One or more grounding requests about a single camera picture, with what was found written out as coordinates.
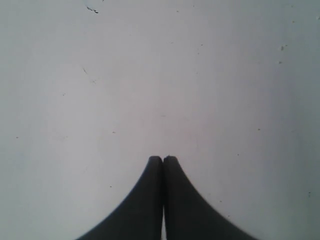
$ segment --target white surface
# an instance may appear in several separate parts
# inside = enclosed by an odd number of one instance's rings
[[[319,14],[315,0],[2,1],[0,239],[79,237],[168,154],[255,237],[319,239]]]

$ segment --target white floor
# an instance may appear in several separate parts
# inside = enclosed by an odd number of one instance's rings
[[[315,0],[2,1],[0,239],[76,239],[169,154],[260,240],[319,239],[318,16]]]

